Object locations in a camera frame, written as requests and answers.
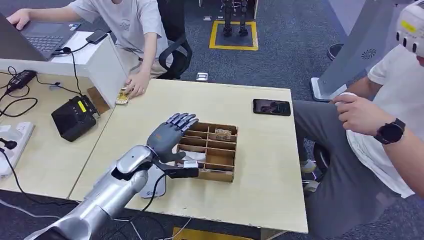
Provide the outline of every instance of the phone screen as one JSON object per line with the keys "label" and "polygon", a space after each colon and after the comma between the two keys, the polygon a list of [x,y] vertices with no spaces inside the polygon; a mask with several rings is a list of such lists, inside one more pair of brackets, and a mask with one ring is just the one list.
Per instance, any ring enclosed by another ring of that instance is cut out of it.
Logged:
{"label": "phone screen", "polygon": [[268,114],[279,116],[290,116],[290,103],[288,101],[254,99],[253,112],[255,114]]}

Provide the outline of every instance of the silver robotic arm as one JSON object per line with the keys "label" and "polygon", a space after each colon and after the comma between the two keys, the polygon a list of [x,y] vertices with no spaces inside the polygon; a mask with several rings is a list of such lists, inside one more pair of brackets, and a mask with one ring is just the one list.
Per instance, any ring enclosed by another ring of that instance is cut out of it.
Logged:
{"label": "silver robotic arm", "polygon": [[118,159],[98,180],[84,200],[70,213],[24,240],[90,240],[148,181],[148,169],[155,164],[170,178],[192,178],[196,167],[175,167],[185,153],[172,153],[184,133],[199,120],[194,114],[175,114],[154,130],[147,145],[136,145]]}

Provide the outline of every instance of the electrical outlet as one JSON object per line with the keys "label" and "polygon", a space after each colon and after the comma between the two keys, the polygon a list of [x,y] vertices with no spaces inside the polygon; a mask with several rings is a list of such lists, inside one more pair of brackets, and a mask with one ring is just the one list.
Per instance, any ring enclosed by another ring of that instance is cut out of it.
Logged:
{"label": "electrical outlet", "polygon": [[[18,160],[21,157],[27,142],[33,133],[34,127],[34,124],[28,121],[18,123],[15,128],[12,128],[10,125],[0,126],[0,136],[2,138],[7,141],[12,140],[17,142],[17,146],[14,149],[6,149],[4,152],[13,167],[15,167],[18,163]],[[7,178],[11,174],[12,170],[6,161],[5,156],[0,154],[0,177]]]}

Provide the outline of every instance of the robot finger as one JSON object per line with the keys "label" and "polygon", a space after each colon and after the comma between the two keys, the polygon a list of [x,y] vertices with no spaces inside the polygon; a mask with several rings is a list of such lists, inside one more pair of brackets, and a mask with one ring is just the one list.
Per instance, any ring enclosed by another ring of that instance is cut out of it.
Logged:
{"label": "robot finger", "polygon": [[174,115],[172,115],[167,121],[167,124],[170,124],[175,118],[177,118],[180,114],[179,113],[175,113]]}
{"label": "robot finger", "polygon": [[185,133],[187,130],[189,130],[189,128],[191,127],[191,126],[193,126],[195,123],[197,123],[199,121],[199,119],[198,118],[195,118],[195,119],[193,119],[193,120],[191,120],[189,123],[187,123],[187,125],[185,125],[182,129],[181,129],[181,131],[183,132],[183,133]]}
{"label": "robot finger", "polygon": [[176,117],[171,123],[173,125],[177,125],[181,121],[181,119],[185,118],[187,115],[189,115],[187,112],[180,114],[178,117]]}
{"label": "robot finger", "polygon": [[184,117],[183,120],[179,121],[179,123],[177,124],[177,127],[179,129],[183,128],[187,123],[190,122],[191,119],[193,119],[195,117],[196,117],[196,114],[190,114],[190,115]]}

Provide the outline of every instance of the laptop keyboard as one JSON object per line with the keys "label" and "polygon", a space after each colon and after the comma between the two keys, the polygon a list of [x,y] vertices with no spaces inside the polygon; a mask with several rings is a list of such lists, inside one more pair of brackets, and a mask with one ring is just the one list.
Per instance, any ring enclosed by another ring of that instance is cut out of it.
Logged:
{"label": "laptop keyboard", "polygon": [[26,39],[40,52],[54,51],[64,39],[61,36],[27,36]]}

